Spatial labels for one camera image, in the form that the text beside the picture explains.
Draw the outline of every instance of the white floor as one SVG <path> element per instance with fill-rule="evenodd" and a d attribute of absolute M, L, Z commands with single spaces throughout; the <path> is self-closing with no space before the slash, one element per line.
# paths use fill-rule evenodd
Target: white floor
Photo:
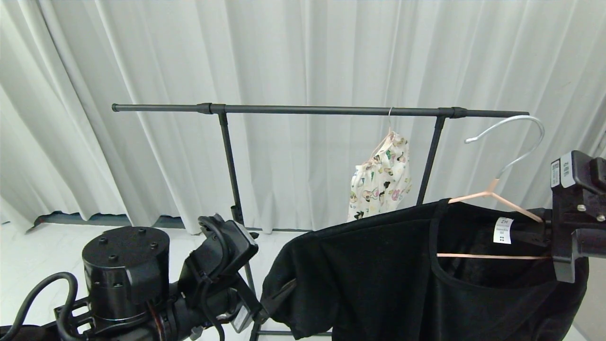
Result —
<path fill-rule="evenodd" d="M 82 248 L 89 240 L 101 232 L 114 227 L 80 225 L 40 225 L 35 231 L 22 234 L 13 229 L 10 223 L 0 227 L 0 325 L 10 325 L 15 318 L 21 302 L 27 293 L 46 276 L 59 271 L 72 272 L 79 282 L 78 298 L 87 295 L 82 265 Z M 176 281 L 183 260 L 190 251 L 204 240 L 203 236 L 192 236 L 181 229 L 165 229 L 170 236 L 170 281 Z M 274 258 L 282 246 L 296 237 L 297 232 L 274 232 L 261 234 L 257 239 L 259 253 L 251 260 L 255 287 L 260 292 L 263 279 L 268 273 Z M 67 283 L 60 281 L 51 284 L 38 295 L 25 320 L 28 324 L 43 325 L 53 320 L 53 308 L 62 305 L 67 295 Z M 268 321 L 263 329 L 288 330 L 285 325 Z M 230 326 L 225 327 L 228 341 L 247 341 L 250 328 L 242 334 L 236 334 Z M 204 332 L 205 341 L 218 340 L 213 329 Z M 261 336 L 261 341 L 293 340 L 290 336 Z M 328 341 L 329 337 L 311 337 L 306 340 Z M 565 341 L 584 341 L 574 328 Z"/>

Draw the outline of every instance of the black shirt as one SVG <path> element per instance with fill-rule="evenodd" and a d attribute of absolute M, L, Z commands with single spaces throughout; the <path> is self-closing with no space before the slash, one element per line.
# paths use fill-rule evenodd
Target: black shirt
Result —
<path fill-rule="evenodd" d="M 296 278 L 272 315 L 295 339 L 333 328 L 333 340 L 561 340 L 587 288 L 586 258 L 575 283 L 557 282 L 553 262 L 437 258 L 436 253 L 546 255 L 493 243 L 499 217 L 448 200 L 363 218 L 287 243 L 263 283 L 269 296 Z"/>

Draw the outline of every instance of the white patterned clothing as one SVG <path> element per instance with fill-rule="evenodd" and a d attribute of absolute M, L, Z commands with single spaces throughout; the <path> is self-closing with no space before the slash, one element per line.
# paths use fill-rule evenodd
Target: white patterned clothing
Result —
<path fill-rule="evenodd" d="M 390 132 L 367 162 L 356 166 L 351 178 L 347 221 L 390 212 L 410 192 L 408 141 Z"/>

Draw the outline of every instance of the black metal clothing rack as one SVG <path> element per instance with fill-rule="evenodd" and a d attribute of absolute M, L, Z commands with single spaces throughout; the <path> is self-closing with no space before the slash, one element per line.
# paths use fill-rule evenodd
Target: black metal clothing rack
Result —
<path fill-rule="evenodd" d="M 238 179 L 236 178 L 236 168 L 233 161 L 233 153 L 231 151 L 231 139 L 229 136 L 229 128 L 227 124 L 228 113 L 275 113 L 275 114 L 305 114 L 305 115 L 369 115 L 369 116 L 387 116 L 388 113 L 393 116 L 421 116 L 435 117 L 436 124 L 433 129 L 433 137 L 425 162 L 425 171 L 421 180 L 421 188 L 417 197 L 417 204 L 422 204 L 429 184 L 429 177 L 433 162 L 438 151 L 438 143 L 442 135 L 442 129 L 447 118 L 463 118 L 463 117 L 493 117 L 493 118 L 508 118 L 516 115 L 529 115 L 528 112 L 518 111 L 498 111 L 498 110 L 467 110 L 461 107 L 441 107 L 437 109 L 420 109 L 420 108 L 389 108 L 389 107 L 318 107 L 318 106 L 245 106 L 245 105 L 228 105 L 216 103 L 201 103 L 192 105 L 147 105 L 147 104 L 113 104 L 112 110 L 120 111 L 138 111 L 138 112 L 199 112 L 208 115 L 216 114 L 219 117 L 221 125 L 221 133 L 223 144 L 225 147 L 225 156 L 227 157 L 227 167 L 231 181 L 231 190 L 233 193 L 234 205 L 231 207 L 233 219 L 244 225 L 242 216 L 242 206 L 240 202 L 240 193 L 238 189 Z M 250 264 L 244 266 L 248 285 L 253 292 L 255 284 L 253 283 L 253 275 L 250 269 Z M 292 335 L 288 331 L 271 331 L 261 330 L 261 325 L 255 323 L 250 334 L 250 341 L 258 341 L 260 335 L 275 335 L 284 336 Z M 331 336 L 331 333 L 320 333 L 317 336 Z"/>

